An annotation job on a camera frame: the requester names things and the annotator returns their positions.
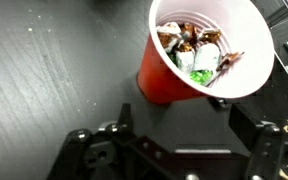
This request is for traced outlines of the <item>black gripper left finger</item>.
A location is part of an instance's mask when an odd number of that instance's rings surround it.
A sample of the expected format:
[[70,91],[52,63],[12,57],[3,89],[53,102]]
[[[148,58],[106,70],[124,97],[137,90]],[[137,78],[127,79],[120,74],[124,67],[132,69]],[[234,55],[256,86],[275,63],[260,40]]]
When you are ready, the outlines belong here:
[[117,159],[114,136],[131,131],[131,105],[125,103],[118,120],[103,123],[96,133],[87,128],[69,132],[46,180],[90,180],[96,168]]

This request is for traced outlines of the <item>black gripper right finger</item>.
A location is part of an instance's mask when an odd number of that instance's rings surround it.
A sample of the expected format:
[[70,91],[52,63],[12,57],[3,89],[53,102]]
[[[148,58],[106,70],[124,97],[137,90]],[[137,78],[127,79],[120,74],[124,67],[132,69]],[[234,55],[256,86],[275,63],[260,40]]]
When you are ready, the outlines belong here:
[[256,120],[244,107],[232,105],[229,126],[250,152],[244,180],[279,180],[281,166],[280,128],[272,122]]

